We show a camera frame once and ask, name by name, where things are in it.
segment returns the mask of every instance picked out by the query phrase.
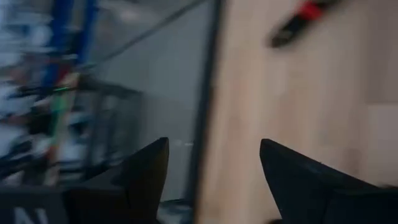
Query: red object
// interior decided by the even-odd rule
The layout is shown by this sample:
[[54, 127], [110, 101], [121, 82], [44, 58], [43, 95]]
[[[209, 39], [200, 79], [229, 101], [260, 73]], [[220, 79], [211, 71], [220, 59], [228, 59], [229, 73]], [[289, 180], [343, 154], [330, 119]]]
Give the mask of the red object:
[[315, 19], [318, 19], [319, 17], [321, 17], [323, 12], [315, 3], [306, 2], [300, 8], [298, 14], [300, 16], [304, 17], [304, 19], [312, 21], [312, 20], [315, 20]]

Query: wire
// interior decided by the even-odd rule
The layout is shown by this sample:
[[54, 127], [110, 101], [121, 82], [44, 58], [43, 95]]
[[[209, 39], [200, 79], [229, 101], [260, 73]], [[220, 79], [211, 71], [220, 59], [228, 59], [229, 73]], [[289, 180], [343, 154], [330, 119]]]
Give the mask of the wire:
[[199, 6], [201, 3], [205, 2], [207, 0], [196, 0], [191, 2], [190, 4], [187, 4], [184, 7], [181, 7], [179, 10], [174, 12], [173, 14], [167, 16], [165, 19], [162, 21], [156, 23], [153, 27], [150, 29], [146, 30], [142, 34], [136, 36], [135, 38], [127, 41], [125, 44], [120, 46], [120, 48], [116, 49], [114, 52], [110, 53], [109, 55], [103, 57], [102, 59], [93, 62], [93, 63], [88, 63], [86, 65], [82, 65], [79, 68], [82, 70], [89, 70], [92, 68], [95, 68], [107, 61], [110, 61], [114, 59], [115, 57], [123, 54], [127, 49], [130, 49], [133, 45], [138, 44], [139, 42], [143, 41], [144, 39], [154, 35], [156, 32], [158, 32], [161, 28], [171, 24], [172, 22], [176, 21], [178, 18], [181, 16], [185, 15], [187, 12], [191, 11], [192, 9], [196, 8]]

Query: blue pole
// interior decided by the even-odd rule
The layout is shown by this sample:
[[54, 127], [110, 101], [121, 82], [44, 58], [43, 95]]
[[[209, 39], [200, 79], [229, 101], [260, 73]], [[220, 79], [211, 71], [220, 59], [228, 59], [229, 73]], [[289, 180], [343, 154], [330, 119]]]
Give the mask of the blue pole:
[[[54, 0], [52, 6], [53, 20], [50, 23], [53, 36], [50, 41], [55, 52], [50, 57], [60, 57], [65, 50], [68, 35], [68, 25], [73, 10], [73, 0]], [[43, 79], [43, 86], [53, 86], [57, 81], [58, 65], [51, 63]]]
[[79, 46], [76, 50], [76, 63], [82, 64], [87, 61], [90, 52], [90, 43], [94, 36], [95, 20], [98, 14], [97, 0], [86, 0], [85, 20], [83, 29], [79, 36]]

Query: wooden surface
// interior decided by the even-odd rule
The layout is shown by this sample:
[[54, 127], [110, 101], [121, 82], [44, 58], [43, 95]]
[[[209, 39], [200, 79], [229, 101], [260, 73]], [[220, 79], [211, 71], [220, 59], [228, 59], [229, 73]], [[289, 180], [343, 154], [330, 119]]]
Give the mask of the wooden surface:
[[374, 184], [398, 184], [398, 1], [345, 1], [294, 45], [267, 48], [267, 34], [301, 2], [228, 1], [198, 223], [279, 217], [262, 138]]

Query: red and black tool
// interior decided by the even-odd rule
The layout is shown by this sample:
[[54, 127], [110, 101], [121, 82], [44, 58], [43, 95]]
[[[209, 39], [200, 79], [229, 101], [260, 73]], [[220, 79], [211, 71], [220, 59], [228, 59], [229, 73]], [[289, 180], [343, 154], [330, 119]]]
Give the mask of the red and black tool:
[[294, 41], [305, 28], [341, 0], [306, 1], [287, 23], [277, 30], [271, 38], [271, 47], [283, 47]]

